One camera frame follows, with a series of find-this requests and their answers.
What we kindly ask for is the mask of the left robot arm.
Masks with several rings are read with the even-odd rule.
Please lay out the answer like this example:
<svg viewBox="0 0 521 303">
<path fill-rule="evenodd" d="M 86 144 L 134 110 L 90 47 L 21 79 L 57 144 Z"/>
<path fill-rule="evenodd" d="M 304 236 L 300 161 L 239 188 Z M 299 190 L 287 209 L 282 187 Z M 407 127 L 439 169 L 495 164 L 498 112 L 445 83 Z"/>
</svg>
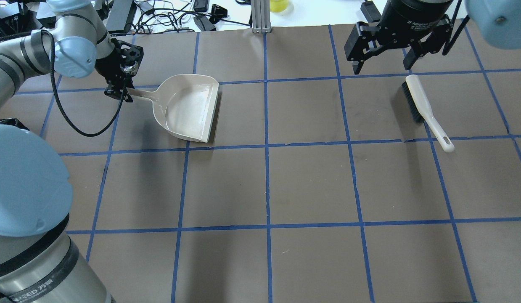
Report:
<svg viewBox="0 0 521 303">
<path fill-rule="evenodd" d="M 0 109 L 30 77 L 105 77 L 107 96 L 127 89 L 143 48 L 111 37 L 89 0 L 49 0 L 51 30 L 0 41 Z M 73 189 L 61 157 L 18 119 L 0 119 L 0 303 L 114 303 L 66 234 Z"/>
</svg>

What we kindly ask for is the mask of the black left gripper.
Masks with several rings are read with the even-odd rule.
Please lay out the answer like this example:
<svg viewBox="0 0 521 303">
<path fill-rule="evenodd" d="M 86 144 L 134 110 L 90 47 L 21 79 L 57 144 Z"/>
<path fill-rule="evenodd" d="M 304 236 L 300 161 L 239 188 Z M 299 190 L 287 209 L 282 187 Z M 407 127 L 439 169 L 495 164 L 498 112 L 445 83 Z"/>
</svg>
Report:
<svg viewBox="0 0 521 303">
<path fill-rule="evenodd" d="M 105 96 L 125 102 L 133 102 L 127 89 L 134 88 L 133 77 L 142 63 L 144 49 L 141 46 L 122 40 L 108 39 L 112 46 L 107 57 L 96 60 L 95 70 L 105 78 L 107 88 Z"/>
</svg>

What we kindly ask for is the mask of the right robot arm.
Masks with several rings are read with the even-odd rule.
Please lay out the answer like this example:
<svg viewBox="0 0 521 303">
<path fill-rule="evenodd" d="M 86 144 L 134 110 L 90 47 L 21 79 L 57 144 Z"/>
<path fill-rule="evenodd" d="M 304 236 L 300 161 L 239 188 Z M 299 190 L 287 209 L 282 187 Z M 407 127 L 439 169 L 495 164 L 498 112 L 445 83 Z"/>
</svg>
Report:
<svg viewBox="0 0 521 303">
<path fill-rule="evenodd" d="M 498 49 L 521 49 L 521 0 L 459 0 L 452 16 L 451 0 L 388 0 L 383 12 L 365 0 L 366 18 L 352 28 L 345 57 L 359 74 L 364 62 L 387 50 L 409 48 L 406 70 L 426 54 L 447 55 L 469 21 L 474 21 L 487 44 Z"/>
</svg>

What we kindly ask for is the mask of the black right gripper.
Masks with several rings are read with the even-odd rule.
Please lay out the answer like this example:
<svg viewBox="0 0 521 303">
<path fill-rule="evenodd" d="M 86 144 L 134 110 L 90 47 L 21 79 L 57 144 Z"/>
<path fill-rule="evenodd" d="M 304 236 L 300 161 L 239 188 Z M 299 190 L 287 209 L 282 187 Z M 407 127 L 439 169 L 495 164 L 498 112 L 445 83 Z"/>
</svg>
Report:
<svg viewBox="0 0 521 303">
<path fill-rule="evenodd" d="M 446 14 L 452 0 L 388 0 L 378 23 L 359 21 L 344 46 L 353 74 L 360 74 L 366 60 L 386 50 L 410 48 L 403 67 L 409 71 L 428 53 L 448 44 L 454 23 Z"/>
</svg>

